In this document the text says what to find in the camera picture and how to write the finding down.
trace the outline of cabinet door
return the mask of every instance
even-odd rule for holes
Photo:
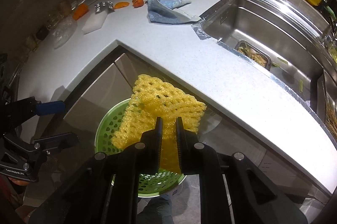
[[[56,134],[73,132],[80,142],[63,150],[41,166],[39,181],[30,183],[24,204],[40,206],[72,173],[95,154],[95,136],[104,115],[117,103],[130,98],[131,87],[115,64],[110,65],[73,105]]]
[[[76,129],[95,134],[104,115],[131,94],[131,87],[113,63],[83,93],[64,121]]]
[[[134,86],[140,74],[152,76],[149,65],[132,54],[123,53],[115,63],[131,87]]]

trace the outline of blue towel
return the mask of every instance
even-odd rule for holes
[[[190,0],[148,0],[148,12],[151,22],[165,24],[182,24],[199,21],[199,16],[190,16],[180,9],[180,6],[191,3]]]

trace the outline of white countertop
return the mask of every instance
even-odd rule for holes
[[[201,15],[218,1],[192,0],[181,9]],[[31,54],[21,72],[18,99],[65,99],[96,64],[122,45],[240,121],[311,179],[334,191],[336,149],[315,119],[277,83],[214,40],[200,40],[190,24],[150,23],[146,6],[118,9],[100,30],[83,35],[81,29],[93,11],[91,6],[78,20],[76,32],[65,45],[53,49],[47,37]],[[24,140],[30,141],[37,121],[35,117],[23,124]]]

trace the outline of sink basin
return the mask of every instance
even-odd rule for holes
[[[281,11],[263,0],[221,0],[201,17],[204,32],[220,39],[220,46],[237,48],[245,41],[266,54],[274,63],[270,72],[304,101],[310,100],[315,113],[317,103],[325,103],[317,101],[317,80],[324,69],[308,51],[314,46]]]

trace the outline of yellow foam net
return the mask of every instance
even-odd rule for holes
[[[129,105],[112,143],[119,149],[139,142],[142,133],[155,128],[163,119],[160,168],[180,173],[175,122],[182,117],[184,128],[197,133],[206,105],[168,82],[146,74],[138,76]]]

